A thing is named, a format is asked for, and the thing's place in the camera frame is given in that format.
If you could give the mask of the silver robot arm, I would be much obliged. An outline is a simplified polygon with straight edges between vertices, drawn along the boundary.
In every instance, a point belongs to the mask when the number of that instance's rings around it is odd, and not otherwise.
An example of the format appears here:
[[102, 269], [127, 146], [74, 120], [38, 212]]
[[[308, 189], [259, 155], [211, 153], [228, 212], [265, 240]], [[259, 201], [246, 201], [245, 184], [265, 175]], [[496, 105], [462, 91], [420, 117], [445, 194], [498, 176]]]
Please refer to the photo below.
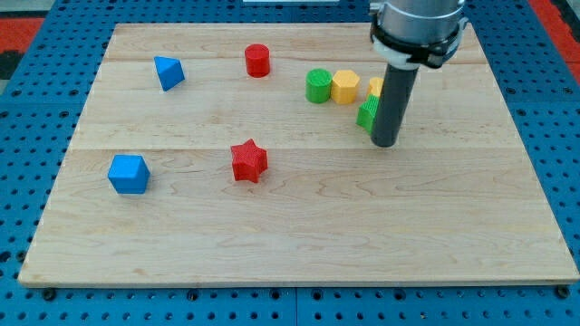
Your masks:
[[458, 50], [468, 18], [464, 0], [370, 2], [374, 50], [399, 70], [439, 69]]

